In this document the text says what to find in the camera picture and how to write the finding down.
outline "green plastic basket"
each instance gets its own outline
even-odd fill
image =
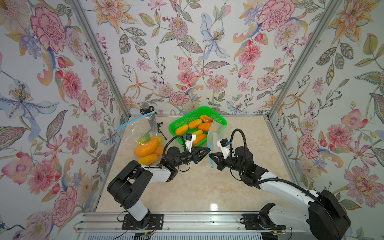
[[[176,136],[176,134],[175,134],[176,129],[178,129],[182,125],[185,125],[185,124],[188,125],[190,122],[199,119],[199,117],[201,115],[207,115],[208,117],[212,118],[215,122],[218,122],[222,125],[227,125],[227,121],[222,116],[220,116],[217,112],[215,112],[214,110],[212,110],[209,107],[200,107],[200,108],[196,109],[195,111],[190,112],[187,115],[185,115],[185,116],[179,118],[178,120],[172,122],[168,128],[169,132],[173,136]],[[198,130],[198,128],[188,129],[187,132],[183,136],[185,136],[187,133],[196,132],[197,130]],[[183,143],[180,138],[177,138],[177,140],[179,141],[180,144]],[[204,139],[203,141],[199,142],[196,146],[200,146],[201,144],[205,143],[206,141],[207,141],[207,139]]]

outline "plastic bag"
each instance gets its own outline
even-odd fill
[[[121,136],[119,149],[126,152],[127,160],[136,160],[142,165],[149,165],[161,158],[163,138],[157,132],[155,112],[132,119],[117,129]]]

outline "green leaf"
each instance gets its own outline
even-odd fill
[[[181,15],[186,21],[192,22],[191,16],[187,12],[182,12]]]
[[[372,55],[377,48],[377,37],[371,33],[368,34],[367,39],[365,40],[362,51],[365,55]]]
[[[165,43],[166,41],[176,39],[175,35],[173,35],[170,31],[164,34],[164,36],[161,38],[160,43]]]
[[[373,58],[365,58],[363,60],[361,60],[360,62],[356,63],[354,66],[356,67],[364,67],[364,66],[367,66],[368,64],[370,64],[371,62],[373,62]]]
[[[151,28],[151,27],[153,27],[155,25],[155,22],[153,21],[151,16],[149,16],[148,14],[139,13],[139,16],[141,17],[141,20],[143,21],[143,23],[145,25],[147,25],[148,27]]]
[[[360,209],[361,207],[355,203],[352,200],[349,199],[343,199],[339,202],[343,207],[345,207],[348,210],[355,210],[355,209]]]
[[[371,72],[363,73],[362,75],[359,75],[359,76],[354,76],[354,78],[358,80],[367,81],[374,85],[379,85],[381,83],[380,75],[381,75],[381,72],[371,71]]]

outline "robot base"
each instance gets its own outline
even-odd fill
[[[151,214],[149,216],[149,222],[144,229],[140,228],[131,214],[124,216],[124,222],[122,224],[122,230],[162,230],[164,222],[164,214]]]

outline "red berry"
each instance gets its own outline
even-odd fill
[[[333,146],[332,144],[329,145],[329,149],[330,149],[332,152],[336,152],[336,148],[335,148],[335,146]]]
[[[251,40],[248,40],[248,41],[245,43],[246,46],[250,46],[250,45],[252,45],[252,44],[253,44],[253,42],[252,42]]]

